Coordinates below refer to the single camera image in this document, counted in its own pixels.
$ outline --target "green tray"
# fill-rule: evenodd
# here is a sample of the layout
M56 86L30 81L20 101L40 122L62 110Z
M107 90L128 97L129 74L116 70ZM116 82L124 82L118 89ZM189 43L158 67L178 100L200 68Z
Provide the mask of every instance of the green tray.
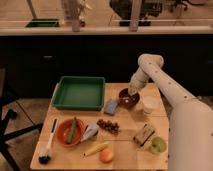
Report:
M58 109L100 111L104 104L104 89L103 77L63 76L52 105Z
M32 19L25 27L59 27L58 19Z

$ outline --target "cabinet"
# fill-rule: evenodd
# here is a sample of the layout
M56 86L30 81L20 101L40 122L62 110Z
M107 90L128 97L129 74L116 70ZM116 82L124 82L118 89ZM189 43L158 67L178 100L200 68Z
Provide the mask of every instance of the cabinet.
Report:
M51 97L63 75L129 82L142 53L195 95L213 94L213 35L2 36L0 64L20 97Z

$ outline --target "corn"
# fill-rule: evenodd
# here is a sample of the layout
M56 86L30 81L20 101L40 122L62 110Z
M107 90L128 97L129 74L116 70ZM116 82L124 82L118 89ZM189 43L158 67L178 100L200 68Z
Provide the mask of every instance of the corn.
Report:
M108 147L108 145L109 145L108 141L94 145L93 147L91 147L87 151L85 151L84 156L89 156L89 155L95 154L95 153L105 149L106 147Z

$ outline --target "wooden tabletop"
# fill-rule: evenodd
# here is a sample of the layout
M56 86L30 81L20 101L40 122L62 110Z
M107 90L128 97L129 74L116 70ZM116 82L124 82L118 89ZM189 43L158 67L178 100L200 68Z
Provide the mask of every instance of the wooden tabletop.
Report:
M117 99L119 92L127 88L127 83L107 83L105 85L105 102ZM163 102L158 88L155 84L149 83L140 92L140 98L144 96L156 97L159 101L159 107L155 109L150 116L143 115L141 100L132 110L122 107L117 108L114 116L104 114L101 111L71 111L58 110L51 104L49 106L44 126L41 131L32 161L33 170L166 170L168 166L168 151L153 155L148 150L149 143L143 148L139 148L133 141L133 136L140 130L145 123L151 123L156 128L156 134L166 140L168 144L168 118L163 106ZM66 119L72 119L74 116L81 119L85 125L91 122L97 122L98 119L111 120L117 122L120 126L118 135L113 135L107 131L101 130L98 133L96 141L109 141L110 148L114 152L114 160L108 164L99 160L99 155L84 157L83 153L94 144L94 141L88 140L78 144L73 148L63 147L55 136L52 144L52 158L47 165L41 165L38 162L39 151L45 147L49 138L51 124L54 118L58 119L58 124Z

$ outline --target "blue sponge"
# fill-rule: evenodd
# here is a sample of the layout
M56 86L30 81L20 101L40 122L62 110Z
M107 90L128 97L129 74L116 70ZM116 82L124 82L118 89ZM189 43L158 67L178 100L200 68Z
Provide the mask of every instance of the blue sponge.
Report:
M116 108L118 106L118 102L116 100L108 100L105 107L104 107L104 113L109 115L114 115Z

